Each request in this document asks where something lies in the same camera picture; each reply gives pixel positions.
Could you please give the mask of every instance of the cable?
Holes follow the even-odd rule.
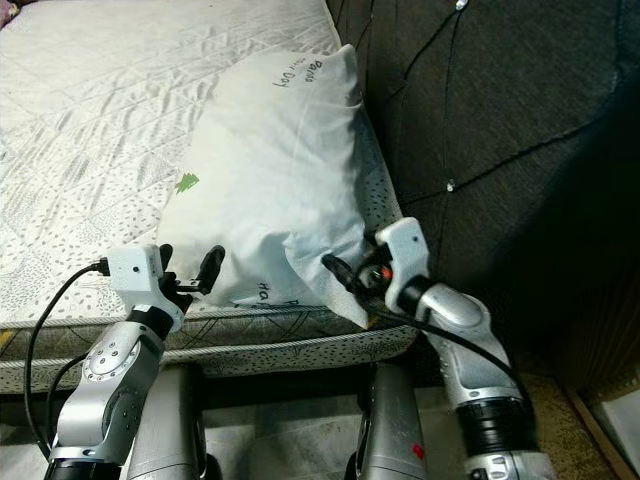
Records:
[[[398,315],[398,314],[395,314],[395,313],[392,313],[392,312],[388,312],[386,310],[382,310],[382,309],[376,307],[375,305],[373,305],[373,303],[369,299],[367,299],[366,297],[364,297],[362,295],[356,295],[356,300],[357,300],[358,304],[362,308],[364,308],[368,313],[371,313],[373,315],[377,315],[377,316],[379,316],[381,318],[384,318],[386,320],[390,320],[390,321],[395,322],[397,324],[406,325],[408,327],[413,327],[413,328],[416,328],[418,330],[421,330],[421,331],[423,331],[425,333],[436,335],[438,337],[444,338],[445,340],[449,340],[450,342],[456,343],[456,344],[460,345],[461,347],[464,347],[467,350],[470,350],[470,351],[472,351],[473,353],[475,353],[477,355],[480,355],[482,358],[484,358],[488,362],[491,362],[493,365],[498,367],[506,375],[509,376],[509,378],[513,381],[513,383],[515,383],[516,387],[520,391],[520,394],[522,395],[522,400],[524,401],[526,406],[528,408],[530,408],[531,411],[533,411],[533,403],[531,401],[531,397],[529,396],[529,393],[527,392],[527,389],[525,388],[525,386],[522,383],[522,381],[518,378],[518,376],[516,375],[516,373],[513,370],[513,368],[511,368],[509,365],[504,363],[502,360],[500,360],[495,355],[487,352],[484,348],[479,347],[475,343],[470,342],[466,338],[460,337],[460,336],[456,335],[455,333],[451,333],[451,332],[449,332],[447,330],[443,330],[441,328],[434,327],[433,325],[429,325],[427,323],[419,322],[419,321],[414,320],[413,318],[411,318],[411,317],[409,317],[407,315]]]
[[[58,389],[58,384],[62,380],[62,377],[75,367],[78,363],[82,362],[85,358],[87,358],[88,353],[83,353],[82,355],[78,355],[73,360],[67,362],[64,367],[60,369],[56,378],[53,379],[51,386],[49,387],[49,392],[47,392],[47,409],[46,409],[46,417],[44,419],[44,431],[48,436],[47,440],[51,448],[53,448],[53,439],[55,438],[55,431],[53,429],[53,395],[56,393]]]
[[[76,273],[71,275],[71,277],[66,282],[64,282],[62,287],[60,287],[60,290],[58,290],[58,292],[51,299],[51,301],[47,305],[47,308],[44,309],[44,312],[42,312],[42,315],[33,327],[31,337],[29,338],[29,346],[27,347],[27,354],[25,355],[24,359],[24,407],[27,412],[27,421],[29,422],[31,433],[35,437],[36,444],[42,452],[42,455],[44,455],[47,459],[49,458],[51,449],[49,448],[49,445],[47,444],[43,433],[36,426],[33,416],[33,399],[31,394],[31,362],[33,360],[33,350],[36,345],[36,338],[38,336],[38,333],[40,332],[40,329],[42,328],[42,325],[44,324],[44,321],[47,319],[53,308],[56,306],[56,303],[58,303],[58,300],[60,300],[62,295],[64,295],[64,292],[67,291],[71,284],[85,273],[101,271],[101,268],[102,267],[100,263],[94,263],[92,265],[89,265],[88,267],[84,267],[78,270]]]

